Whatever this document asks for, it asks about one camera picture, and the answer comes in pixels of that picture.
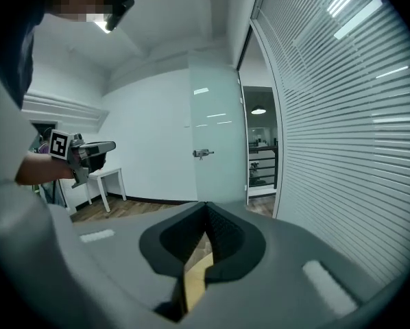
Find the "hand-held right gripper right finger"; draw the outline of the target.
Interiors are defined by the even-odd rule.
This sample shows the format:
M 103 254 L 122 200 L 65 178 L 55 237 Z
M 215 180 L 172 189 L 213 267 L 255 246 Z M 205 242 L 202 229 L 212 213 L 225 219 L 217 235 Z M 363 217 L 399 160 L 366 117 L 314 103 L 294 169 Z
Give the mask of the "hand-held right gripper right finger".
M 266 248 L 260 263 L 244 278 L 212 284 L 186 316 L 187 328 L 364 328 L 392 298 L 358 264 L 300 226 L 222 204 L 254 224 Z M 337 318 L 303 272 L 319 261 L 357 302 L 358 309 Z

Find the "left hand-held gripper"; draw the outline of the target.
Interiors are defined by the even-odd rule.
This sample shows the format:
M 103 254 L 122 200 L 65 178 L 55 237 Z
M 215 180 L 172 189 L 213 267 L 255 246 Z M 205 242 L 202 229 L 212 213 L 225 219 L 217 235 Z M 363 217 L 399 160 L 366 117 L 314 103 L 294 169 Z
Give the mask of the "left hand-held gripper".
M 87 183 L 89 175 L 103 168 L 106 154 L 114 149 L 114 141 L 85 143 L 80 133 L 51 131 L 49 155 L 67 163 L 75 180 L 71 188 Z

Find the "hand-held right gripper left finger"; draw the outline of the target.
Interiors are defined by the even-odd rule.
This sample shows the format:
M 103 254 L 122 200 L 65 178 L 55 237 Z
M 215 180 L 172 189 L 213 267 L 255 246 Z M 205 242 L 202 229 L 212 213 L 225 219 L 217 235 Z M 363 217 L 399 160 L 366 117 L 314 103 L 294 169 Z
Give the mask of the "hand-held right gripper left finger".
M 189 203 L 136 217 L 72 224 L 63 208 L 50 205 L 49 320 L 55 325 L 205 325 L 201 307 L 186 313 L 184 265 L 167 250 L 174 276 L 156 273 L 142 255 L 142 235 L 163 221 L 197 212 Z

